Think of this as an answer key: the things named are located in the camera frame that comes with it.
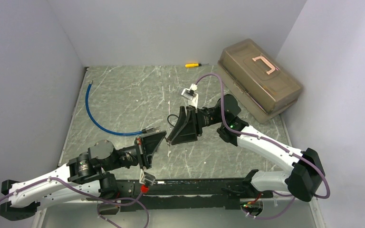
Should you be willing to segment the blue cable lock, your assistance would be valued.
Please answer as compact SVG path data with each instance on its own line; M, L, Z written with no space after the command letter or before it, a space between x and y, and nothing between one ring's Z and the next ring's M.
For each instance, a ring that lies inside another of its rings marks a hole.
M112 92L94 96L90 101L92 87L93 81L90 81L85 94L85 108L92 123L100 130L117 136L140 135L159 130L158 126L146 126L143 121L137 120L140 113L143 113L136 105L138 101L130 101L123 96L112 97Z

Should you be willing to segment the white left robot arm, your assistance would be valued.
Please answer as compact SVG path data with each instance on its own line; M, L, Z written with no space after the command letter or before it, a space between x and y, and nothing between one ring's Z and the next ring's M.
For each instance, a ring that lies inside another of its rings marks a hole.
M30 218L40 209L80 198L114 206L138 203L149 191L155 177L146 172L153 154L167 132L137 136L133 145L116 149L109 140L100 140L86 152L55 170L29 181L5 180L1 185L0 216L10 221ZM113 170L139 167L141 185L137 196L127 192L126 184L117 183Z

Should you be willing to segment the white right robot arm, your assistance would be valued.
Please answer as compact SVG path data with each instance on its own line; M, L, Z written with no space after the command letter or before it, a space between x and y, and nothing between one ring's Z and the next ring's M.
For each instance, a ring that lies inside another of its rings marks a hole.
M280 171L252 170L243 180L243 192L255 197L263 191L285 192L304 202L327 199L331 191L318 153L278 142L240 119L233 95L224 95L213 107L182 106L166 141L169 145L197 141L205 127L219 124L217 134L226 143L249 149L278 165Z

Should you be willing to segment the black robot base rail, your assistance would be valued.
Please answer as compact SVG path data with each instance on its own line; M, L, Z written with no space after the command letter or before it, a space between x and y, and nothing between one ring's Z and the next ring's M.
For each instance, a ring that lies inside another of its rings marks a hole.
M116 180L107 174L99 180L99 197L106 200L137 198L141 192L138 180ZM247 178L164 179L156 180L139 201L148 209L240 209L247 201L270 199L270 190L260 192L250 186Z

